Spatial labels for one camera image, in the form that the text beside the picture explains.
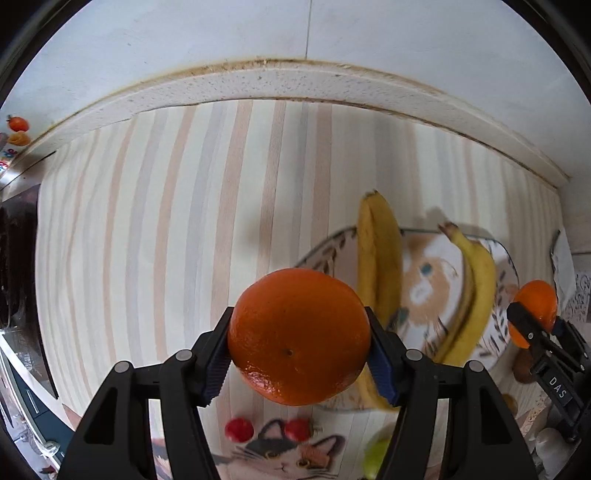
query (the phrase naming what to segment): red cherry tomato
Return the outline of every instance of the red cherry tomato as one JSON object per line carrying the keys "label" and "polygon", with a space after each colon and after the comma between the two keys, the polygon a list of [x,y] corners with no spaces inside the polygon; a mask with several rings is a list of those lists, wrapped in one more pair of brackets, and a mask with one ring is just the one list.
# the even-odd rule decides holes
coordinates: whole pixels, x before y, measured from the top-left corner
{"label": "red cherry tomato", "polygon": [[244,443],[252,438],[255,429],[249,420],[237,417],[226,423],[224,434],[231,442]]}
{"label": "red cherry tomato", "polygon": [[294,442],[305,442],[313,433],[310,419],[294,419],[285,424],[285,436]]}
{"label": "red cherry tomato", "polygon": [[27,122],[21,116],[10,116],[8,115],[8,126],[15,132],[26,132],[29,130],[29,122]]}

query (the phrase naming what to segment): plate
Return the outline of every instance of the plate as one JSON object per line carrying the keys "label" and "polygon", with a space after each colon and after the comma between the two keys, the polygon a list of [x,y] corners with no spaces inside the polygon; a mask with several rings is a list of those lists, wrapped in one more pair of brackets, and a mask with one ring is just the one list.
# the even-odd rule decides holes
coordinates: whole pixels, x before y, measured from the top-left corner
{"label": "plate", "polygon": [[[460,250],[439,232],[401,230],[404,276],[401,310],[388,329],[396,331],[407,348],[433,356],[452,325],[463,292],[464,265]],[[515,265],[503,245],[494,239],[479,241],[496,265],[495,305],[470,359],[491,369],[509,341],[506,308],[519,289]],[[357,232],[348,227],[324,240],[296,265],[331,275],[356,290]],[[353,384],[322,402],[331,410],[364,410],[366,406]]]}

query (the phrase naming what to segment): small orange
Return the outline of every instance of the small orange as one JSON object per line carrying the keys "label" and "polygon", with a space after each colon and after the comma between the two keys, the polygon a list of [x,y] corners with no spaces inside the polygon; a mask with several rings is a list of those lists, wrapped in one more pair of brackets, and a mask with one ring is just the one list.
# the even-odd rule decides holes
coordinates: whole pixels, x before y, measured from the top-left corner
{"label": "small orange", "polygon": [[24,147],[25,145],[31,143],[31,137],[29,137],[25,132],[16,132],[8,137],[7,142],[11,145],[16,145],[17,147]]}
{"label": "small orange", "polygon": [[286,268],[242,293],[228,348],[254,390],[300,406],[350,386],[363,369],[370,337],[363,304],[349,286],[314,270]]}
{"label": "small orange", "polygon": [[[546,332],[550,333],[552,331],[558,311],[558,300],[554,289],[549,283],[543,280],[532,280],[521,287],[515,294],[513,301],[521,303]],[[512,324],[509,324],[509,333],[513,343],[519,348],[530,347],[527,340]]]}

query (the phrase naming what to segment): blue gripper pad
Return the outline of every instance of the blue gripper pad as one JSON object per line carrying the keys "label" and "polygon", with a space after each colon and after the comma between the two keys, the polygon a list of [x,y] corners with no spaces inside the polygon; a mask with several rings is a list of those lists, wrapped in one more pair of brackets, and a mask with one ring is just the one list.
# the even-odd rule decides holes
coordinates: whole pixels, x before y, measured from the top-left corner
{"label": "blue gripper pad", "polygon": [[378,393],[388,400],[390,405],[396,405],[399,393],[392,381],[394,371],[384,349],[373,334],[367,363]]}
{"label": "blue gripper pad", "polygon": [[193,353],[197,356],[197,369],[204,371],[204,386],[202,398],[206,405],[220,394],[226,374],[230,368],[230,352],[228,350],[228,326],[233,308],[228,307],[220,318],[215,329],[204,333],[207,339],[203,349],[199,346],[200,339],[195,344]]}

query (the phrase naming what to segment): banana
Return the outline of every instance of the banana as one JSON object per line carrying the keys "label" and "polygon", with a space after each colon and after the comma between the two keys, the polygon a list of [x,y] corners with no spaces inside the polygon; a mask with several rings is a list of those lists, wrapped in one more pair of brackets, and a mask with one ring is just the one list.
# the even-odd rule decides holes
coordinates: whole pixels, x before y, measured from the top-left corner
{"label": "banana", "polygon": [[437,350],[437,353],[433,357],[433,361],[437,363],[441,363],[451,350],[456,340],[456,336],[460,332],[464,322],[467,320],[468,314],[470,313],[470,308],[472,306],[472,300],[474,298],[474,278],[472,275],[472,267],[465,257],[463,267],[464,278],[462,285],[462,298],[460,299],[460,304],[457,307],[452,324],[447,330],[447,336],[443,339]]}
{"label": "banana", "polygon": [[441,363],[462,367],[480,340],[491,315],[496,293],[496,267],[488,250],[480,242],[468,240],[457,225],[448,222],[440,225],[439,229],[462,251],[474,280],[472,305],[466,320],[447,351],[440,355],[442,358],[438,359]]}
{"label": "banana", "polygon": [[[357,235],[357,294],[386,328],[402,297],[402,235],[388,202],[376,191],[361,200]],[[367,407],[392,409],[378,394],[367,365],[356,386]]]}

